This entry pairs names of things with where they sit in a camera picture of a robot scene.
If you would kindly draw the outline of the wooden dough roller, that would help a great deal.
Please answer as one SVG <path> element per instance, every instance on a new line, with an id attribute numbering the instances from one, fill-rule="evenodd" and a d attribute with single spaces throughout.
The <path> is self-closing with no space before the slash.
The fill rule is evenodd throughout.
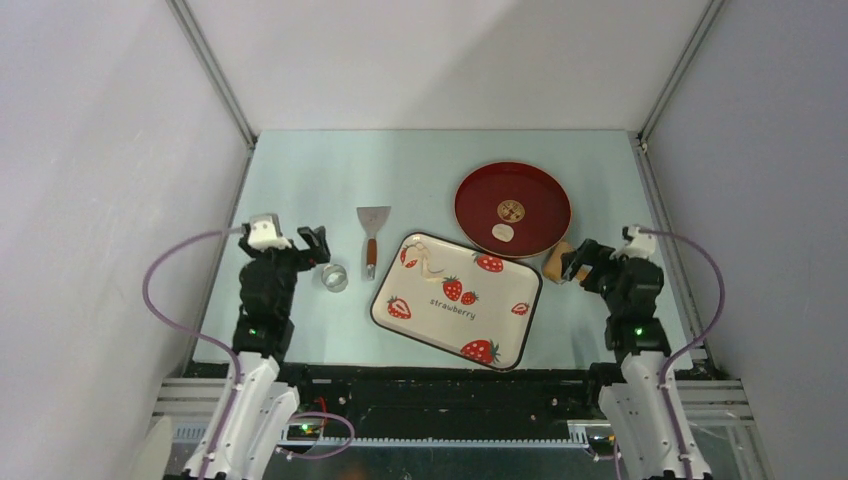
<path id="1" fill-rule="evenodd" d="M 551 282 L 554 282 L 556 284 L 566 283 L 567 280 L 564 278 L 563 272 L 568 262 L 566 260 L 563 260 L 563 257 L 569 259 L 572 257 L 575 251 L 576 248 L 568 242 L 559 242 L 555 247 L 552 248 L 542 268 L 543 276 L 547 280 L 550 280 Z"/>

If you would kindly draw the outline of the metal scraper wooden handle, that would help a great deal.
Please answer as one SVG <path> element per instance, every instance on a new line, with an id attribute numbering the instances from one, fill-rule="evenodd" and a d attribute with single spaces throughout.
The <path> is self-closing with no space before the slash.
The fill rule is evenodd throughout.
<path id="1" fill-rule="evenodd" d="M 385 225 L 391 212 L 390 206 L 358 207 L 357 217 L 366 235 L 365 278 L 374 280 L 378 260 L 377 234 Z"/>

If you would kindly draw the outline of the round cut dough wrapper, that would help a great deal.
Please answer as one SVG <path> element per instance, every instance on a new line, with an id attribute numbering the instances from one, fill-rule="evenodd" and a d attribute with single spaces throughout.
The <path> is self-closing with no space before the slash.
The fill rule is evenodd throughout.
<path id="1" fill-rule="evenodd" d="M 504 243 L 509 243 L 515 236 L 514 229 L 509 224 L 499 223 L 492 227 L 492 236 Z"/>

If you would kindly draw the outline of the round red lacquer tray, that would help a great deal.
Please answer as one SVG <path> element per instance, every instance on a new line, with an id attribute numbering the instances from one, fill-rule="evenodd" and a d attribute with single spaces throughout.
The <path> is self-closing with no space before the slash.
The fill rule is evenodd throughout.
<path id="1" fill-rule="evenodd" d="M 456 189 L 453 210 L 463 234 L 479 249 L 507 258 L 540 255 L 559 243 L 573 219 L 560 182 L 522 162 L 499 161 L 469 173 Z M 509 243 L 495 239 L 494 225 L 515 231 Z"/>

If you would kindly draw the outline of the strawberry print rectangular tray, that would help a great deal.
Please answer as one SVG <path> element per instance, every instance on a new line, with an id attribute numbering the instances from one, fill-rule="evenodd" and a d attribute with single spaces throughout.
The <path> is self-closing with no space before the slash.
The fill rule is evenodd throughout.
<path id="1" fill-rule="evenodd" d="M 404 268 L 404 245 L 422 242 L 439 282 Z M 416 232 L 399 245 L 370 307 L 372 321 L 403 337 L 496 371 L 515 369 L 524 354 L 542 290 L 532 267 Z"/>

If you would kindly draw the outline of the white dough piece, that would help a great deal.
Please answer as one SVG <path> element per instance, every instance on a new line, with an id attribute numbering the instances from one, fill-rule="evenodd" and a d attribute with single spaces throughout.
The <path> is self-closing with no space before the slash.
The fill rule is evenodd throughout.
<path id="1" fill-rule="evenodd" d="M 421 277 L 430 282 L 439 282 L 444 278 L 444 270 L 433 270 L 430 266 L 431 252 L 422 242 L 404 245 L 399 253 L 399 261 L 406 269 L 420 268 Z"/>

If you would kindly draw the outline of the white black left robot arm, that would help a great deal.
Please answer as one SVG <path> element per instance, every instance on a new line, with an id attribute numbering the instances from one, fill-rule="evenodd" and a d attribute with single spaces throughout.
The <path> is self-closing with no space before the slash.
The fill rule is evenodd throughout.
<path id="1" fill-rule="evenodd" d="M 256 469 L 273 452 L 275 434 L 291 415 L 304 416 L 316 403 L 315 388 L 298 378 L 283 383 L 277 396 L 271 390 L 294 333 L 291 310 L 298 276 L 331 259 L 326 230 L 298 228 L 303 249 L 282 234 L 273 215 L 245 223 L 241 231 L 238 245 L 249 260 L 238 274 L 238 317 L 225 393 L 183 468 L 184 479 L 259 478 Z"/>

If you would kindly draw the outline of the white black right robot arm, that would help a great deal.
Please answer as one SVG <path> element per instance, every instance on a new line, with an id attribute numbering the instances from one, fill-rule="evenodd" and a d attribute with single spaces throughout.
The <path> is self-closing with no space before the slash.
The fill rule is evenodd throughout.
<path id="1" fill-rule="evenodd" d="M 562 277 L 598 295 L 608 310 L 604 341 L 614 362 L 596 362 L 581 392 L 585 411 L 606 418 L 631 479 L 713 476 L 687 422 L 669 366 L 672 349 L 656 300 L 664 272 L 647 250 L 617 252 L 585 240 L 562 257 Z"/>

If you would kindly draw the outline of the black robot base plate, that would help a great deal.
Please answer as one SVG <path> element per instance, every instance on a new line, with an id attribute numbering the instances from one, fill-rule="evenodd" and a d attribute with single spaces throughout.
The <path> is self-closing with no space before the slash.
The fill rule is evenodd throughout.
<path id="1" fill-rule="evenodd" d="M 603 417 L 591 399 L 589 368 L 287 364 L 278 378 L 299 389 L 302 407 L 346 418 L 361 440 L 569 440 L 569 422 Z"/>

